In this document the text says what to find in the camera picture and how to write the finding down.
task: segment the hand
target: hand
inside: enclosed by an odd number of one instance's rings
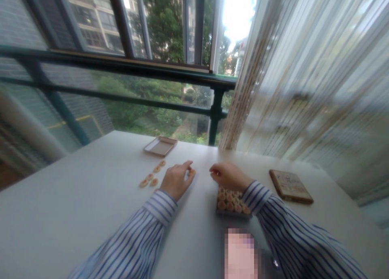
[[[159,189],[169,194],[176,202],[191,185],[193,178],[196,175],[196,171],[190,167],[192,163],[192,161],[186,161],[182,165],[177,164],[168,168],[165,177],[163,178]],[[189,175],[185,181],[187,170],[189,170]]]
[[[214,164],[209,171],[212,179],[220,186],[233,191],[244,192],[254,181],[232,163]]]

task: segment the glass pane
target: glass pane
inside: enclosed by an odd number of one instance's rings
[[[238,76],[256,3],[257,0],[224,0],[218,74]]]
[[[215,146],[219,146],[220,139],[224,130],[224,124],[226,123],[227,118],[221,119],[218,124],[218,129],[216,130],[216,139]]]
[[[0,45],[47,49],[21,0],[0,0]]]
[[[143,0],[153,58],[184,62],[182,0]]]
[[[69,108],[88,133],[100,131],[99,128],[112,124],[119,131],[149,136],[163,135],[180,141],[208,144],[208,116],[67,93],[61,93],[61,96],[67,100]],[[81,115],[76,114],[71,106],[74,103],[88,112],[93,121],[87,124],[81,120]],[[106,133],[102,129],[99,134],[102,136]]]
[[[194,63],[195,59],[195,29],[196,29],[196,0],[186,0],[188,10],[188,30],[186,31],[186,58],[187,63]]]
[[[225,92],[222,99],[222,108],[223,110],[229,110],[231,106],[232,97],[234,96],[234,91]]]
[[[134,43],[135,57],[147,58],[137,0],[123,0]]]
[[[30,75],[16,60],[13,58],[0,58],[0,77],[31,81]]]
[[[212,104],[213,90],[209,87],[53,64],[42,64],[42,68],[56,85],[205,108]]]
[[[73,132],[39,90],[13,84],[0,84],[0,89],[15,97],[67,151],[74,152],[81,147]]]
[[[209,66],[211,60],[212,29],[215,14],[215,0],[204,0],[203,54],[201,64]]]
[[[68,0],[90,50],[124,55],[109,0]]]

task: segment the sky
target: sky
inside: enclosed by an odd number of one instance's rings
[[[248,36],[254,13],[252,0],[224,0],[222,20],[226,27],[225,35],[232,42],[229,50],[233,49],[236,41]]]

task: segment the metal railing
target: metal railing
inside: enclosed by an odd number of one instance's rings
[[[179,68],[171,68],[169,65],[154,66],[140,62],[132,62],[117,57],[110,58],[107,56],[103,57],[82,53],[62,53],[0,46],[0,56],[12,58],[18,61],[26,69],[32,79],[32,81],[25,81],[8,77],[0,77],[0,82],[40,89],[83,145],[90,143],[90,140],[83,128],[76,121],[71,111],[65,105],[59,92],[209,116],[211,121],[209,127],[208,145],[214,146],[218,123],[222,118],[227,116],[227,112],[222,109],[223,95],[225,92],[233,90],[236,82],[235,78],[213,75],[210,73],[193,72]],[[210,87],[214,90],[214,99],[210,108],[203,108],[187,104],[174,104],[162,101],[146,100],[142,98],[108,94],[90,89],[56,85],[48,79],[41,68],[41,63],[68,65],[72,67],[113,72],[123,75],[163,79]]]

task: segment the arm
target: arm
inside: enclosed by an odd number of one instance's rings
[[[166,171],[160,190],[70,275],[79,278],[150,278],[166,227],[195,171],[187,161]],[[185,173],[190,170],[185,181]]]
[[[366,278],[341,243],[324,229],[304,222],[237,166],[221,163],[210,171],[223,187],[244,192],[242,200],[258,217],[285,278]]]

